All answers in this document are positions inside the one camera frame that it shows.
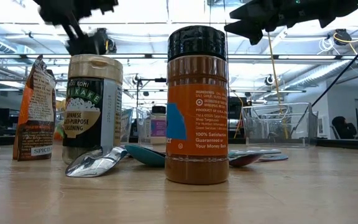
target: robotic claw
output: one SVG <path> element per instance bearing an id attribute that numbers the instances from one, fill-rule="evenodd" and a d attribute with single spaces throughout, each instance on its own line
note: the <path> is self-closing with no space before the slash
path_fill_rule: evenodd
<path id="1" fill-rule="evenodd" d="M 40 15 L 46 23 L 61 25 L 69 37 L 67 50 L 70 55 L 114 52 L 106 29 L 92 35 L 82 32 L 78 21 L 100 9 L 102 14 L 114 12 L 118 0 L 34 0 L 40 6 Z M 296 23 L 314 19 L 326 27 L 335 18 L 346 16 L 358 9 L 358 0 L 251 0 L 230 13 L 237 22 L 224 30 L 247 37 L 252 45 L 258 44 L 262 30 L 274 31 L 278 26 L 293 27 Z"/>

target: black jar lid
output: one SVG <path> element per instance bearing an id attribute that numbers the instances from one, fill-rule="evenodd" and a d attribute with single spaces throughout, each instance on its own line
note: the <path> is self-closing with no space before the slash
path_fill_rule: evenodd
<path id="1" fill-rule="evenodd" d="M 209 26 L 188 26 L 168 38 L 168 61 L 186 55 L 210 55 L 226 60 L 224 33 Z"/>
<path id="2" fill-rule="evenodd" d="M 166 114 L 167 108 L 164 106 L 152 106 L 152 113 Z"/>

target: gold jar lid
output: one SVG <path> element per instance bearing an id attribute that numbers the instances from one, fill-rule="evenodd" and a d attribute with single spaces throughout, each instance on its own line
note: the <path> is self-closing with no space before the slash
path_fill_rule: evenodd
<path id="1" fill-rule="evenodd" d="M 74 55 L 70 59 L 68 78 L 108 78 L 122 84 L 122 76 L 122 64 L 113 58 L 82 54 Z"/>

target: wooden table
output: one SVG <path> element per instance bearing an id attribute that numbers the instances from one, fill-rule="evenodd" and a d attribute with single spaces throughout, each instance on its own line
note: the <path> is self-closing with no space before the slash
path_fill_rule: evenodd
<path id="1" fill-rule="evenodd" d="M 239 149 L 244 146 L 231 146 Z M 182 185 L 133 159 L 104 177 L 64 175 L 48 161 L 12 161 L 0 147 L 0 224 L 358 223 L 358 151 L 283 150 L 288 161 L 231 169 L 219 185 Z"/>

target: blue label graphic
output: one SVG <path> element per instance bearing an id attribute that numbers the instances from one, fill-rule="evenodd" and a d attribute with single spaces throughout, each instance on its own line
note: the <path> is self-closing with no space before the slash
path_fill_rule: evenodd
<path id="1" fill-rule="evenodd" d="M 167 138 L 187 140 L 185 118 L 176 103 L 167 104 Z"/>

